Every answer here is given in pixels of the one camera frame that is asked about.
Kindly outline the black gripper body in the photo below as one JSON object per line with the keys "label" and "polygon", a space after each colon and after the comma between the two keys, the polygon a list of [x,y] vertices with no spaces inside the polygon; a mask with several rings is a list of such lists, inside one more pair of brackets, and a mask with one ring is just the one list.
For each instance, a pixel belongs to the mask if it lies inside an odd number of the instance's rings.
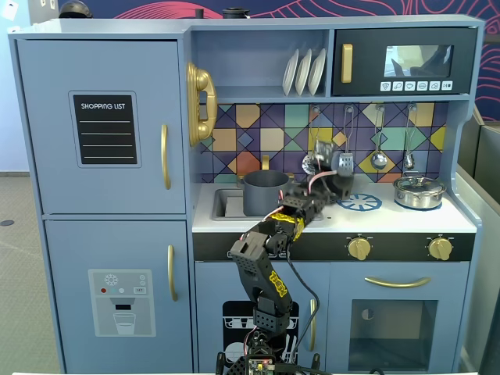
{"label": "black gripper body", "polygon": [[344,178],[334,172],[322,172],[310,180],[310,192],[327,196],[329,202],[337,202],[343,199]]}

